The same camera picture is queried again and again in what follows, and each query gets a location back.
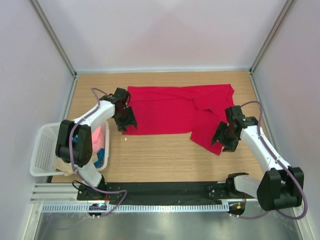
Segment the red polo shirt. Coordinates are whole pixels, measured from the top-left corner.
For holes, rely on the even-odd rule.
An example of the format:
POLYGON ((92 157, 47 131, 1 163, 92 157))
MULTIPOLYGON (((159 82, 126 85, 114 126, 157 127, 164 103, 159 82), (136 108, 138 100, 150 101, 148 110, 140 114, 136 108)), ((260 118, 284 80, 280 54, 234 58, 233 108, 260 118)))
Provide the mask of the red polo shirt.
POLYGON ((209 152, 220 155, 222 144, 212 143, 225 110, 234 105, 230 84, 196 86, 129 86, 129 105, 137 127, 125 135, 168 135, 190 133, 190 139, 209 152))

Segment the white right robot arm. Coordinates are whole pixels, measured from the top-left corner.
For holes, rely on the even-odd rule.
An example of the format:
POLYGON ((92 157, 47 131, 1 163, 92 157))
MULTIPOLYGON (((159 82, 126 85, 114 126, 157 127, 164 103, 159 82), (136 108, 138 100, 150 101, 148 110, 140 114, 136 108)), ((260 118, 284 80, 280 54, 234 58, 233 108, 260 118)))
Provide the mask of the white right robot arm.
POLYGON ((239 105, 225 109, 226 122, 220 122, 211 140, 223 152, 235 152, 239 142, 246 144, 264 171, 261 180, 247 173, 230 174, 227 178, 233 191, 250 195, 266 211, 279 211, 305 204, 304 172, 292 167, 266 138, 261 122, 246 117, 239 105))

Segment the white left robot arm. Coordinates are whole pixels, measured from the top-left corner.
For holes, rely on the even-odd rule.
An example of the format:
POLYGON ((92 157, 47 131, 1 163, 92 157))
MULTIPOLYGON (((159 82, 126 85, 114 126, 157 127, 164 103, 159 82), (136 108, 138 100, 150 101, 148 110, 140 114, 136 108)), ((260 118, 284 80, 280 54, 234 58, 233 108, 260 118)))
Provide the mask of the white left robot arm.
POLYGON ((96 105, 82 116, 60 123, 55 155, 71 164, 84 185, 106 194, 104 177, 91 162, 92 133, 108 119, 114 119, 119 132, 126 132, 130 126, 137 128, 138 124, 129 106, 131 94, 126 89, 118 87, 114 93, 105 93, 102 97, 96 93, 102 92, 100 89, 92 88, 91 91, 96 97, 96 105))

